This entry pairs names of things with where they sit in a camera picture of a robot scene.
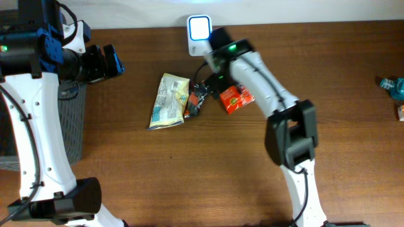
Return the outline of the black silver snack packet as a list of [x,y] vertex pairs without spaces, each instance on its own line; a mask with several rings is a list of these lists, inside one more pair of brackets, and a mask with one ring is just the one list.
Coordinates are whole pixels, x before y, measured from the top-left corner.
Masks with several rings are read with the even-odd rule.
[[189,85],[189,97],[184,112],[184,118],[197,117],[209,93],[210,91],[203,81],[200,83],[191,82]]

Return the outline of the orange snack bag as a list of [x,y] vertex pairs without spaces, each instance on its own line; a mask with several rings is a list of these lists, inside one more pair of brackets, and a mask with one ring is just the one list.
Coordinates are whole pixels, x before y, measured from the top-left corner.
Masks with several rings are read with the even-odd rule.
[[255,101],[253,95],[241,84],[233,85],[221,92],[220,99],[229,115]]

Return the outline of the yellow white wipes pack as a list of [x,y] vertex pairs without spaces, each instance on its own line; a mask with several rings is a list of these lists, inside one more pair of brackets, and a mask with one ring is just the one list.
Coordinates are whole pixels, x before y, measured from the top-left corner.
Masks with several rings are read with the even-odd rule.
[[148,130],[184,123],[183,113],[189,98],[190,79],[165,73],[160,81]]

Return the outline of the blue mouthwash bottle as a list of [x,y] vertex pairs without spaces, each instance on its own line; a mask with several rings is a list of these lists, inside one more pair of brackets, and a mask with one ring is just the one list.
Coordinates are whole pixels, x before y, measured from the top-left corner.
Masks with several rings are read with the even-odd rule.
[[396,80],[385,78],[381,80],[379,86],[387,90],[395,100],[403,101],[403,78]]

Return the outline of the orange tissue pack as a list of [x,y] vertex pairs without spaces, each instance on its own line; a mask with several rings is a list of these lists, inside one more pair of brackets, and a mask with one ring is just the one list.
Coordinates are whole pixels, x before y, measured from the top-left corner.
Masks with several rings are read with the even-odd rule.
[[398,114],[398,119],[399,121],[404,121],[404,105],[400,105],[397,108],[397,114]]

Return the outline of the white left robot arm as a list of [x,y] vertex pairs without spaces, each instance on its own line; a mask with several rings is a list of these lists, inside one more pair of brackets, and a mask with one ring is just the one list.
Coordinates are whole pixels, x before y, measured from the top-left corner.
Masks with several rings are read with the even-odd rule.
[[77,179],[66,155],[59,118],[59,85],[94,84],[125,68],[113,45],[89,45],[90,27],[63,22],[58,1],[19,1],[18,18],[1,25],[1,94],[11,117],[21,187],[6,221],[65,226],[125,226],[102,204],[95,177]]

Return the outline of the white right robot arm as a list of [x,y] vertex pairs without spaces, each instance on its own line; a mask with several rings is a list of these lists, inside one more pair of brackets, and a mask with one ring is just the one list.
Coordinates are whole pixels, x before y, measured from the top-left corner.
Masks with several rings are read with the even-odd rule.
[[293,209],[290,225],[326,226],[314,173],[315,106],[284,88],[247,39],[234,41],[225,28],[217,28],[208,42],[211,52],[205,59],[212,71],[245,87],[267,120],[265,148],[287,183]]

